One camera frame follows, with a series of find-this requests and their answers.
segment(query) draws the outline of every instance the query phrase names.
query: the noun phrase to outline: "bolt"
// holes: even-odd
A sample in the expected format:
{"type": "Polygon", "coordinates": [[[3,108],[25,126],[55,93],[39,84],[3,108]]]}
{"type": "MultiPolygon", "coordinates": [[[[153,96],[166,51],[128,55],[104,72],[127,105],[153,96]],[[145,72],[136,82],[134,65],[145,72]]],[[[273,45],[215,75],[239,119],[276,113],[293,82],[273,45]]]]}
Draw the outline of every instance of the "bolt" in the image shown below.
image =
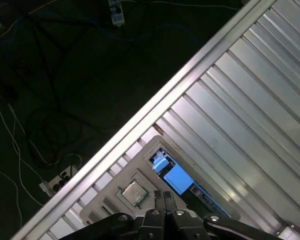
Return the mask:
{"type": "Polygon", "coordinates": [[[211,216],[210,219],[213,221],[213,222],[218,222],[220,220],[219,217],[217,216],[211,216]]]}
{"type": "Polygon", "coordinates": [[[159,212],[158,210],[153,210],[153,211],[151,212],[151,214],[152,214],[152,215],[159,215],[160,212],[159,212]]]}
{"type": "Polygon", "coordinates": [[[185,214],[185,212],[184,212],[184,211],[182,211],[182,210],[178,210],[178,211],[176,211],[175,213],[176,213],[177,215],[179,215],[179,216],[181,216],[181,215],[185,214]]]}
{"type": "Polygon", "coordinates": [[[127,219],[128,219],[128,217],[126,215],[121,215],[121,216],[118,217],[119,221],[125,221],[127,219]]]}

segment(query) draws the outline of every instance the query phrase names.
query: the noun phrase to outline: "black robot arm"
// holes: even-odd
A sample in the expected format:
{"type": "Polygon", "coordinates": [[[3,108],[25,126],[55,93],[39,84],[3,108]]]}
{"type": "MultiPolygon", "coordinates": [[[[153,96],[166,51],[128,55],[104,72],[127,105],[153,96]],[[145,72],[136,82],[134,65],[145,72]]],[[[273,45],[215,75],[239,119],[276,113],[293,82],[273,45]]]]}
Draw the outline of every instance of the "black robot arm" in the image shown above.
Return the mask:
{"type": "Polygon", "coordinates": [[[178,209],[169,191],[154,191],[153,209],[132,217],[115,213],[62,240],[279,240],[280,238],[233,220],[209,214],[203,220],[188,209],[178,209]]]}

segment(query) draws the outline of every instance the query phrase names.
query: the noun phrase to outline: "dark floor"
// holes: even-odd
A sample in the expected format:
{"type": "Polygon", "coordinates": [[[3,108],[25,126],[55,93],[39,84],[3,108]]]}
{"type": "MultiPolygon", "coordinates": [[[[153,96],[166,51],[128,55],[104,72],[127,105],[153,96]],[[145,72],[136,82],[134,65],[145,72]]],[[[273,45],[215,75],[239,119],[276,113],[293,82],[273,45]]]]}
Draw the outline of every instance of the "dark floor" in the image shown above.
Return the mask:
{"type": "MultiPolygon", "coordinates": [[[[6,98],[0,99],[2,114],[12,131],[14,117],[7,105],[11,103],[21,124],[31,133],[29,138],[49,162],[56,159],[56,154],[59,157],[73,152],[80,153],[87,162],[236,13],[236,10],[222,7],[123,2],[126,25],[114,29],[97,13],[99,9],[95,2],[57,0],[33,14],[35,17],[59,18],[58,12],[66,19],[97,21],[98,26],[87,28],[83,37],[67,51],[54,79],[62,111],[76,115],[93,126],[67,118],[55,110],[56,103],[36,47],[32,23],[21,19],[0,38],[0,79],[16,93],[14,96],[11,94],[13,91],[8,94],[6,88],[0,88],[0,94],[6,98]],[[48,134],[55,136],[55,142],[43,137],[45,124],[54,125],[54,130],[48,134]]],[[[239,0],[178,2],[241,7],[239,0]]],[[[2,20],[7,26],[17,18],[15,13],[8,16],[2,20]]],[[[84,29],[60,23],[44,22],[42,25],[64,47],[71,45],[84,29]]],[[[60,52],[41,33],[37,36],[47,65],[52,69],[60,58],[60,52]]],[[[57,164],[44,169],[38,161],[33,161],[27,139],[19,127],[16,128],[15,139],[22,159],[44,180],[49,181],[58,174],[57,164]]],[[[64,169],[70,164],[70,159],[65,160],[59,168],[64,169]]],[[[1,117],[0,171],[18,185],[22,224],[25,224],[40,206],[20,184],[18,156],[1,117]]],[[[39,188],[41,180],[23,163],[21,176],[25,187],[40,203],[49,200],[39,188]]],[[[0,240],[9,239],[19,226],[16,190],[0,175],[0,240]]]]}

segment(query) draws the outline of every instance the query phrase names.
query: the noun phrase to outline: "aluminum rail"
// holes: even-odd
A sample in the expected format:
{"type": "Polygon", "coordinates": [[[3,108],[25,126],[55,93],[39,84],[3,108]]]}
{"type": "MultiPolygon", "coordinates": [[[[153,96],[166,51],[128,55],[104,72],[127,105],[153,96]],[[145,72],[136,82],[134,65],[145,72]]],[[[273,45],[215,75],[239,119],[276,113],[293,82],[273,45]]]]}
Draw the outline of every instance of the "aluminum rail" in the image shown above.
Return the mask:
{"type": "Polygon", "coordinates": [[[12,240],[40,239],[276,0],[251,0],[150,99],[12,240]]]}

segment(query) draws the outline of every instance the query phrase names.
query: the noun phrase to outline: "ridged metal surface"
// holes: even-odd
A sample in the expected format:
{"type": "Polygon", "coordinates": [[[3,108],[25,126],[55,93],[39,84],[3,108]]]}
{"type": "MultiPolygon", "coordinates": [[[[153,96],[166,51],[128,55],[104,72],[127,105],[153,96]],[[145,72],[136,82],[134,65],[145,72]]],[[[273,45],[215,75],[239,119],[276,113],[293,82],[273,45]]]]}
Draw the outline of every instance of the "ridged metal surface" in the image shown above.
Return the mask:
{"type": "Polygon", "coordinates": [[[155,135],[192,158],[241,221],[300,227],[300,0],[277,1],[156,124],[42,239],[82,228],[82,207],[155,135]]]}

